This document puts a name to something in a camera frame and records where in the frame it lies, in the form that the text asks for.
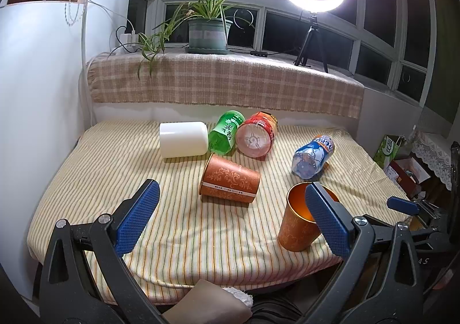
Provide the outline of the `green tea bottle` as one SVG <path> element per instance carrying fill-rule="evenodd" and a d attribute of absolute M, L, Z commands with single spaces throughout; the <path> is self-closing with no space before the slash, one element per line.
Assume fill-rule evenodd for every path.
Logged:
<path fill-rule="evenodd" d="M 225 112 L 208 134 L 210 152 L 221 156 L 231 152 L 235 145 L 236 132 L 244 122 L 245 117 L 241 112 L 235 110 Z"/>

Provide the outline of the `white lace cloth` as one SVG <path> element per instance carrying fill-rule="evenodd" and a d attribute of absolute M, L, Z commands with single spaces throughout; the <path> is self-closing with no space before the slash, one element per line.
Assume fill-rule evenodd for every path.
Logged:
<path fill-rule="evenodd" d="M 451 190 L 451 146 L 441 135 L 415 131 L 412 152 Z"/>

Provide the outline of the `plaid beige sill cloth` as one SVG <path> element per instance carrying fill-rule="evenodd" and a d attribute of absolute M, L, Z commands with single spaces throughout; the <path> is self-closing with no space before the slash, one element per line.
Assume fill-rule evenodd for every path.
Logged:
<path fill-rule="evenodd" d="M 93 102 L 237 106 L 357 119 L 361 83 L 341 74 L 244 55 L 169 52 L 96 58 L 87 84 Z"/>

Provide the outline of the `white power strip with chargers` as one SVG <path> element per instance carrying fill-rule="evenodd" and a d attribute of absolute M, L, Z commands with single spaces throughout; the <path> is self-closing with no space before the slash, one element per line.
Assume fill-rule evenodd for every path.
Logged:
<path fill-rule="evenodd" d="M 141 50 L 139 35 L 132 32 L 126 33 L 126 26 L 119 26 L 115 31 L 117 46 L 114 49 L 116 55 L 132 54 Z"/>

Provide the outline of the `orange paper cup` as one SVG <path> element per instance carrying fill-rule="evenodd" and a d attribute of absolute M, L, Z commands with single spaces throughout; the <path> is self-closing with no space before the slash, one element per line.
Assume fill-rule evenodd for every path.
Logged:
<path fill-rule="evenodd" d="M 285 212 L 277 239 L 290 252 L 304 252 L 321 235 L 305 201 L 309 184 L 300 182 L 291 187 L 286 195 Z"/>
<path fill-rule="evenodd" d="M 200 180 L 199 194 L 233 202 L 252 203 L 259 185 L 259 172 L 212 154 Z"/>

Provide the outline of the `spider plant in green pot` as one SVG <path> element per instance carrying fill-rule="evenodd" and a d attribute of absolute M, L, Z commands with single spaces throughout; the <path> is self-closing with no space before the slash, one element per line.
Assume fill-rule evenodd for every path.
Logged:
<path fill-rule="evenodd" d="M 238 15 L 239 8 L 227 0 L 189 0 L 181 2 L 172 16 L 156 26 L 150 35 L 139 33 L 136 44 L 142 58 L 137 70 L 148 64 L 154 71 L 157 58 L 166 54 L 166 44 L 183 24 L 188 25 L 188 49 L 193 54 L 226 55 L 232 26 L 254 28 L 255 15 L 248 10 L 248 18 Z"/>

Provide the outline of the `red label plastic bottle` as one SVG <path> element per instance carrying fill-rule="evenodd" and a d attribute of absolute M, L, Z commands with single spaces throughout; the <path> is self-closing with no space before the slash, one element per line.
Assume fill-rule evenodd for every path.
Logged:
<path fill-rule="evenodd" d="M 277 119 L 268 112 L 257 112 L 245 120 L 235 135 L 238 150 L 251 158 L 265 157 L 277 135 Z"/>

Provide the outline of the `green tissue box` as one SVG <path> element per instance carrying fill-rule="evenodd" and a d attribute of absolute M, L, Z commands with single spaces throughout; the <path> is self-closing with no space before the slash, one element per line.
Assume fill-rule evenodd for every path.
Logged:
<path fill-rule="evenodd" d="M 373 160 L 383 170 L 391 163 L 397 155 L 401 146 L 405 144 L 404 136 L 384 135 L 380 142 Z"/>

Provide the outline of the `white cylindrical cup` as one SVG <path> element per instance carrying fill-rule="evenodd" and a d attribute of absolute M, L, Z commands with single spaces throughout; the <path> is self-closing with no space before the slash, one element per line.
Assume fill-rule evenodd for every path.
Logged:
<path fill-rule="evenodd" d="M 208 131 L 203 122 L 161 123 L 159 137 L 164 159 L 202 156 L 208 151 Z"/>

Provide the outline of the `blue label water bottle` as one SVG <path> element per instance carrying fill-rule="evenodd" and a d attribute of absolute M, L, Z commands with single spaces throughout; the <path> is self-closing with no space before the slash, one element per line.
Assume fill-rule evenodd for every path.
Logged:
<path fill-rule="evenodd" d="M 292 157 L 292 173 L 303 180 L 312 179 L 334 153 L 334 141 L 328 135 L 320 135 L 297 149 Z"/>

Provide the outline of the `striped yellow table cloth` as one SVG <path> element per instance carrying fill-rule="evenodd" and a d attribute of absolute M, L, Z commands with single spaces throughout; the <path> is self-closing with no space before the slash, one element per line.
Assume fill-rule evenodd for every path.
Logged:
<path fill-rule="evenodd" d="M 161 188 L 158 207 L 124 261 L 154 304 L 180 301 L 198 280 L 243 291 L 299 280 L 334 266 L 338 258 L 318 237 L 303 252 L 282 248 L 277 234 L 286 195 L 299 182 L 292 155 L 319 135 L 335 145 L 321 184 L 354 216 L 369 214 L 388 224 L 403 221 L 387 206 L 403 197 L 368 153 L 342 129 L 283 125 L 264 160 L 239 152 L 231 160 L 261 175 L 251 204 L 203 197 L 199 185 L 207 157 L 165 160 L 156 122 L 105 121 L 85 131 L 43 195 L 27 235 L 33 258 L 45 260 L 55 223 L 95 221 L 132 197 L 147 179 Z"/>

